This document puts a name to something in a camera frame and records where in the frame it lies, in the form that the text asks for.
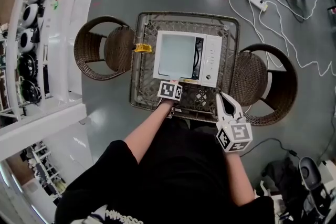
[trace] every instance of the yellow object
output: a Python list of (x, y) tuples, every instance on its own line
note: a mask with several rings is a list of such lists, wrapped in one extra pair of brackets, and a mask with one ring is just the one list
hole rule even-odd
[(193, 80), (193, 79), (183, 79), (183, 82), (188, 82), (188, 83), (197, 83), (197, 80)]
[(134, 51), (135, 52), (153, 52), (153, 49), (151, 45), (138, 43)]

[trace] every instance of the plug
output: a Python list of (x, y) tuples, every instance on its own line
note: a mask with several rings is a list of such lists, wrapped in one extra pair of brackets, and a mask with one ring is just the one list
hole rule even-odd
[(295, 152), (295, 151), (293, 151), (293, 150), (289, 150), (288, 151), (292, 156), (294, 156), (294, 157), (297, 157), (298, 156), (298, 154)]
[(267, 4), (263, 2), (263, 0), (248, 0), (257, 8), (261, 9), (263, 12), (267, 9)]

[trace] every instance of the white cable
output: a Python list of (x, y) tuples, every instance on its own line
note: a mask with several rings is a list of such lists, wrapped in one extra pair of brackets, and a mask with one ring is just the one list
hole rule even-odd
[(247, 113), (250, 110), (251, 107), (252, 107), (252, 105), (250, 105), (244, 113)]
[(314, 7), (313, 9), (311, 10), (311, 14), (307, 17), (307, 18), (304, 18), (302, 17), (301, 15), (297, 14), (294, 10), (292, 10), (289, 6), (285, 5), (283, 2), (281, 2), (280, 0), (276, 0), (277, 2), (279, 2), (282, 6), (288, 8), (292, 13), (294, 13), (296, 16), (302, 18), (303, 20), (308, 20), (314, 13), (314, 10), (316, 8), (316, 3), (317, 3), (317, 0), (315, 0), (315, 3), (314, 3)]
[[(247, 18), (243, 17), (241, 14), (239, 14), (239, 13), (233, 8), (233, 6), (232, 6), (230, 0), (228, 0), (228, 1), (229, 1), (229, 5), (230, 5), (230, 7), (232, 8), (232, 10), (233, 10), (233, 11), (234, 11), (240, 18), (242, 18), (242, 19), (244, 19), (245, 21), (249, 22), (249, 23), (253, 26), (253, 28), (254, 28), (256, 34), (258, 35), (259, 39), (261, 40), (261, 42), (262, 42), (262, 43), (265, 43), (265, 39), (264, 39), (263, 35), (262, 35), (262, 34), (257, 30), (257, 28), (256, 28), (256, 22), (255, 22), (255, 17), (254, 17), (254, 11), (253, 11), (253, 7), (252, 7), (252, 5), (251, 5), (251, 2), (249, 1), (250, 7), (251, 7), (251, 11), (252, 11), (252, 15), (253, 15), (253, 22), (251, 22), (249, 19), (247, 19)], [(303, 20), (308, 20), (308, 19), (313, 15), (318, 0), (315, 0), (314, 7), (313, 7), (313, 9), (312, 9), (312, 11), (311, 11), (311, 14), (310, 14), (307, 18), (304, 18), (303, 16), (297, 14), (296, 12), (294, 12), (294, 10), (292, 10), (289, 6), (287, 6), (287, 5), (285, 5), (284, 3), (282, 3), (280, 0), (276, 0), (276, 1), (277, 1), (278, 3), (280, 3), (282, 6), (286, 7), (287, 9), (289, 9), (289, 10), (290, 10), (293, 14), (295, 14), (296, 16), (302, 18)], [(313, 63), (315, 63), (315, 64), (317, 65), (317, 68), (318, 68), (319, 76), (323, 77), (323, 76), (328, 72), (329, 69), (331, 69), (331, 73), (332, 73), (332, 75), (333, 75), (333, 76), (336, 76), (336, 74), (333, 72), (332, 61), (330, 61), (330, 63), (328, 64), (327, 69), (326, 69), (323, 73), (321, 73), (321, 71), (320, 71), (320, 67), (319, 67), (319, 63), (318, 63), (317, 61), (312, 61), (312, 62), (307, 63), (307, 64), (305, 64), (305, 65), (302, 65), (302, 64), (299, 62), (299, 59), (298, 59), (298, 52), (297, 52), (297, 50), (296, 50), (294, 44), (293, 44), (292, 42), (290, 42), (290, 40), (286, 37), (286, 35), (285, 35), (284, 32), (283, 32), (283, 28), (282, 28), (282, 18), (281, 18), (281, 15), (280, 15), (280, 13), (279, 13), (278, 6), (277, 6), (274, 2), (271, 2), (271, 1), (268, 1), (268, 3), (272, 3), (273, 5), (275, 5), (275, 7), (276, 7), (276, 9), (277, 9), (277, 13), (278, 13), (278, 15), (279, 15), (279, 17), (280, 17), (281, 34), (278, 33), (278, 32), (276, 32), (275, 30), (271, 29), (270, 27), (266, 26), (266, 25), (261, 21), (261, 18), (260, 18), (261, 12), (260, 12), (260, 14), (259, 14), (259, 21), (260, 21), (260, 23), (261, 23), (263, 26), (265, 26), (267, 29), (271, 30), (273, 33), (275, 33), (276, 35), (280, 36), (281, 38), (283, 38), (283, 39), (285, 40), (285, 45), (286, 45), (286, 50), (287, 50), (287, 56), (289, 56), (289, 50), (288, 50), (288, 45), (287, 45), (287, 42), (288, 42), (288, 43), (290, 43), (290, 44), (292, 45), (292, 47), (293, 47), (293, 49), (294, 49), (294, 51), (295, 51), (296, 60), (297, 60), (298, 65), (299, 65), (300, 68), (305, 68), (305, 67), (307, 67), (307, 66), (312, 65)], [(270, 58), (270, 60), (272, 61), (272, 63), (273, 63), (276, 67), (281, 67), (281, 66), (278, 66), (278, 65), (276, 65), (276, 64), (274, 63), (274, 61), (272, 60), (272, 58), (271, 58), (271, 56), (270, 56), (269, 53), (266, 53), (266, 60), (267, 60), (267, 66), (268, 66), (268, 68), (269, 68), (269, 60), (268, 60), (268, 57)]]

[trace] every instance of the concrete floor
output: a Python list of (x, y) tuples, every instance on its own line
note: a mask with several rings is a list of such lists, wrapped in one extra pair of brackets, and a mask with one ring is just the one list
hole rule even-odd
[[(297, 0), (306, 16), (310, 13), (313, 2), (314, 0)], [(252, 19), (246, 0), (232, 0), (232, 4), (238, 12)], [(331, 0), (318, 0), (313, 17), (304, 24), (296, 22), (290, 11), (279, 7), (284, 33), (296, 45), (301, 63), (317, 60), (323, 71), (330, 60), (336, 59), (336, 39), (332, 34), (327, 14), (327, 7), (331, 5), (333, 5)], [(89, 19), (112, 15), (134, 28), (138, 13), (145, 10), (175, 10), (236, 17), (241, 25), (240, 49), (259, 42), (251, 25), (233, 12), (228, 0), (92, 0)], [(263, 21), (280, 31), (279, 17), (273, 7), (267, 10)], [(281, 38), (259, 24), (258, 29), (264, 35), (265, 42), (285, 51), (285, 44)], [(330, 72), (320, 78), (316, 66), (299, 68), (292, 49), (290, 59), (297, 68), (299, 78), (296, 102), (290, 113), (277, 124), (254, 127), (252, 145), (268, 137), (277, 137), (283, 142), (284, 147), (295, 150), (299, 156), (311, 156), (317, 159), (332, 134), (331, 116), (334, 109), (336, 78)], [(109, 142), (126, 137), (149, 115), (147, 111), (129, 105), (129, 80), (130, 73), (105, 82), (93, 81), (83, 76), (83, 100), (91, 119), (87, 126), (94, 161)], [(251, 112), (258, 113), (261, 110), (262, 108), (256, 105)], [(333, 156), (334, 149), (335, 142), (327, 152), (329, 156)], [(265, 165), (284, 157), (285, 154), (286, 152), (274, 141), (267, 142), (252, 151), (243, 158), (250, 180), (256, 183)]]

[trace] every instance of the black t-shirt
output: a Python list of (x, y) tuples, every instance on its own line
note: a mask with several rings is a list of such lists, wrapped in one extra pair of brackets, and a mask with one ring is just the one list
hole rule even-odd
[(213, 135), (165, 121), (140, 164), (124, 141), (63, 194), (56, 224), (104, 208), (104, 223), (274, 223), (273, 200), (237, 207), (230, 197), (222, 148)]

